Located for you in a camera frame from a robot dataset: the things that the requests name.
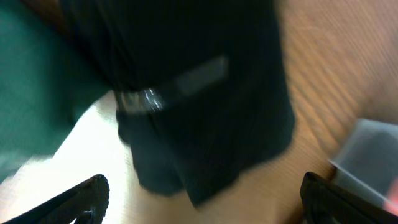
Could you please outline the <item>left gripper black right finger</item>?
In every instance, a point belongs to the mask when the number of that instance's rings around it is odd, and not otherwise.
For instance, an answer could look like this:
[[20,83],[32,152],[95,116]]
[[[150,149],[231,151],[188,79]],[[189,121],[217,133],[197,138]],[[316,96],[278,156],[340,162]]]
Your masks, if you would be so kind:
[[304,175],[300,196],[308,224],[397,224],[396,215],[313,172]]

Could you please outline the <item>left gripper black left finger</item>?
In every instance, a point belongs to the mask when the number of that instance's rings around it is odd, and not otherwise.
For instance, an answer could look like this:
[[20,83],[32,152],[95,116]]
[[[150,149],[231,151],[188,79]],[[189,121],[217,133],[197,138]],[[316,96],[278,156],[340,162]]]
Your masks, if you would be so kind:
[[108,205],[108,180],[97,174],[4,224],[101,224]]

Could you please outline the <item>dark green garment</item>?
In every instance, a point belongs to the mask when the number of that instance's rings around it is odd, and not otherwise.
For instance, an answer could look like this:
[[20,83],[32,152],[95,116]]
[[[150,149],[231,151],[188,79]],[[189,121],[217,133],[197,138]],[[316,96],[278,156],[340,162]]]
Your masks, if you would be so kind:
[[55,154],[108,92],[90,64],[17,0],[1,1],[1,179]]

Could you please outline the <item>black garment with tape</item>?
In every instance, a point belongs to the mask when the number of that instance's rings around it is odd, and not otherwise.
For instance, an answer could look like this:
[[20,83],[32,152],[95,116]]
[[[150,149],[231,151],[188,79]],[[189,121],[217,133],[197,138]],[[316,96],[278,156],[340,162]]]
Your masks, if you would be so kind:
[[294,129],[277,6],[265,0],[60,1],[114,90],[146,190],[199,207],[287,149]]

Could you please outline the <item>pink garment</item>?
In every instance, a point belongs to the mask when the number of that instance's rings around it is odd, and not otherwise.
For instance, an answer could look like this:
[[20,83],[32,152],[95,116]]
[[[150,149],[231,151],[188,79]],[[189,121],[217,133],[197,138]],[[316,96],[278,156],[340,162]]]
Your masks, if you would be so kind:
[[1,222],[96,174],[103,174],[110,188],[104,223],[141,223],[133,199],[132,155],[118,136],[111,91],[85,111],[53,156],[29,159],[1,183]]

